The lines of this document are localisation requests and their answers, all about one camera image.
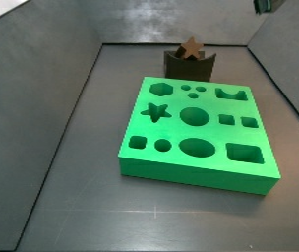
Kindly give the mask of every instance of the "circular hole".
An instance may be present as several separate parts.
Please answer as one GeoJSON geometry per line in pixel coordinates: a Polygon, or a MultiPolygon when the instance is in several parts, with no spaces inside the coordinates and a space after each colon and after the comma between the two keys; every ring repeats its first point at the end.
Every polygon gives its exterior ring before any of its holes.
{"type": "Polygon", "coordinates": [[[202,126],[209,122],[207,112],[198,107],[187,107],[181,112],[181,118],[190,126],[202,126]]]}
{"type": "Polygon", "coordinates": [[[189,96],[190,98],[198,98],[198,94],[197,94],[197,93],[189,93],[187,96],[189,96]]]}
{"type": "Polygon", "coordinates": [[[173,144],[169,140],[166,139],[161,139],[155,142],[155,149],[159,152],[167,152],[173,147],[173,144]]]}
{"type": "Polygon", "coordinates": [[[197,158],[206,158],[215,154],[215,147],[203,139],[189,138],[181,141],[182,151],[197,158]]]}
{"type": "Polygon", "coordinates": [[[183,89],[185,91],[189,91],[189,90],[190,90],[190,85],[182,85],[182,89],[183,89]]]}
{"type": "Polygon", "coordinates": [[[206,91],[206,87],[197,87],[197,90],[198,90],[199,92],[205,92],[205,91],[206,91]]]}

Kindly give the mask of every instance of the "hole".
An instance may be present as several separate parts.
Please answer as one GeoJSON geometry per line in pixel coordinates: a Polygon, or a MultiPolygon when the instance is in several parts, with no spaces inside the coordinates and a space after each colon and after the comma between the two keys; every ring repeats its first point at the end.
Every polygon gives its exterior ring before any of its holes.
{"type": "Polygon", "coordinates": [[[182,85],[182,89],[183,89],[185,91],[189,91],[189,90],[190,90],[190,85],[182,85]]]}
{"type": "Polygon", "coordinates": [[[174,87],[167,83],[157,83],[151,85],[150,92],[157,96],[171,95],[174,93],[174,87]]]}
{"type": "Polygon", "coordinates": [[[235,118],[233,115],[219,114],[219,123],[226,125],[235,125],[235,118]]]}
{"type": "Polygon", "coordinates": [[[189,138],[181,141],[182,151],[197,158],[206,158],[215,154],[215,147],[206,140],[189,138]]]}
{"type": "Polygon", "coordinates": [[[155,105],[154,103],[149,103],[149,109],[145,110],[141,114],[150,115],[153,122],[158,122],[162,117],[173,117],[173,115],[166,111],[169,105],[155,105]]]}
{"type": "Polygon", "coordinates": [[[187,96],[189,96],[190,98],[198,98],[198,94],[197,94],[197,93],[189,93],[187,96]]]}
{"type": "Polygon", "coordinates": [[[190,126],[202,126],[209,122],[207,112],[198,107],[187,107],[181,112],[181,118],[190,126]]]}
{"type": "Polygon", "coordinates": [[[206,91],[206,87],[197,87],[195,88],[199,92],[205,92],[206,91]]]}
{"type": "Polygon", "coordinates": [[[262,151],[257,146],[227,144],[227,155],[234,161],[264,163],[262,151]]]}
{"type": "Polygon", "coordinates": [[[258,120],[253,117],[241,117],[242,125],[250,128],[260,128],[258,120]]]}
{"type": "Polygon", "coordinates": [[[167,152],[173,147],[173,144],[169,140],[166,139],[161,139],[155,142],[155,149],[159,152],[167,152]]]}
{"type": "Polygon", "coordinates": [[[238,91],[235,94],[227,94],[222,89],[217,89],[217,97],[235,100],[249,100],[245,91],[238,91]]]}
{"type": "Polygon", "coordinates": [[[134,149],[145,149],[146,148],[146,143],[147,143],[147,138],[139,137],[139,136],[133,136],[130,138],[129,146],[134,149]]]}

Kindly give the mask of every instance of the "gray floor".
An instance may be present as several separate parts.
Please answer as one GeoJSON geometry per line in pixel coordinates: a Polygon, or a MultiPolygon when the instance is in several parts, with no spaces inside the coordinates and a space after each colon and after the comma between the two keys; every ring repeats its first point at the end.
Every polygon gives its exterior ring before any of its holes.
{"type": "Polygon", "coordinates": [[[218,53],[213,82],[253,88],[282,179],[266,197],[119,174],[145,76],[173,46],[104,46],[22,241],[22,251],[299,250],[299,118],[249,50],[218,53]]]}

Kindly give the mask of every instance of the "gray enclosure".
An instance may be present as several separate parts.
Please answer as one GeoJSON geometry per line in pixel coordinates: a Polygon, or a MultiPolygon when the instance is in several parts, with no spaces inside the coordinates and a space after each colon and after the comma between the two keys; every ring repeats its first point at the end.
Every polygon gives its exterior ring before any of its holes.
{"type": "Polygon", "coordinates": [[[299,250],[299,1],[261,16],[253,2],[32,0],[0,18],[0,250],[299,250]],[[211,81],[253,87],[282,173],[265,198],[119,175],[142,78],[175,47],[106,45],[95,65],[103,43],[193,35],[242,45],[206,56],[211,81]]]}
{"type": "Polygon", "coordinates": [[[249,48],[299,112],[299,1],[269,17],[249,48]]]}
{"type": "Polygon", "coordinates": [[[17,246],[100,47],[74,1],[0,19],[0,250],[17,246]]]}

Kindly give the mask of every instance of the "shape sorter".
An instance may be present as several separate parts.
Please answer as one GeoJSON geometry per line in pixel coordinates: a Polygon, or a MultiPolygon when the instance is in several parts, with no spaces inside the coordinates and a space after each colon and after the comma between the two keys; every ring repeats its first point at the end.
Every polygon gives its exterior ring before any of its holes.
{"type": "Polygon", "coordinates": [[[281,178],[245,86],[146,77],[118,157],[123,175],[262,195],[281,178]]]}

